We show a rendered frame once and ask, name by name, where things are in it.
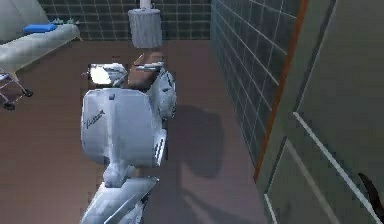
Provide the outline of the white motor scooter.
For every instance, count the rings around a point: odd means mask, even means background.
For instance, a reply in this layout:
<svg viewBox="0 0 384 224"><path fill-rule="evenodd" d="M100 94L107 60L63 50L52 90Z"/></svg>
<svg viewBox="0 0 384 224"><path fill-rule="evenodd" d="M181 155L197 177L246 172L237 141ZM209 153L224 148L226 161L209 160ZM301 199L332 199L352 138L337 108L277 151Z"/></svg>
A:
<svg viewBox="0 0 384 224"><path fill-rule="evenodd" d="M162 61L136 68L157 74L147 91L122 86L129 72L121 64L88 66L87 74L98 87L82 100L82 150L105 171L79 224L143 224L149 196L159 182L133 172L162 163L164 122L175 114L176 82Z"/></svg>

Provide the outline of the grey panelled room door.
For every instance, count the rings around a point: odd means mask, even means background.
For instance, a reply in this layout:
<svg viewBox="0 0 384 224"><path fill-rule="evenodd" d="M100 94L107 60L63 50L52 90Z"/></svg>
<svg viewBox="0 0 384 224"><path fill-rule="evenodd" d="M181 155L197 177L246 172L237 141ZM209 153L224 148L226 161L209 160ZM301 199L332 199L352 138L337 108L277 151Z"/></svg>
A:
<svg viewBox="0 0 384 224"><path fill-rule="evenodd" d="M384 224L384 0L302 0L255 169L268 224Z"/></svg>

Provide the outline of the blue flat cloth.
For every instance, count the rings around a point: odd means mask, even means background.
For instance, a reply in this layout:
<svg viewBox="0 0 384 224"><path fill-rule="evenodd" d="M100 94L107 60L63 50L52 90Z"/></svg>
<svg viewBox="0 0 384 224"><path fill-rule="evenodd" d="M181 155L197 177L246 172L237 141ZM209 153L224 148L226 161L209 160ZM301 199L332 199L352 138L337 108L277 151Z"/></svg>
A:
<svg viewBox="0 0 384 224"><path fill-rule="evenodd" d="M53 31L57 28L55 24L30 24L23 28L24 33L45 33Z"/></svg>

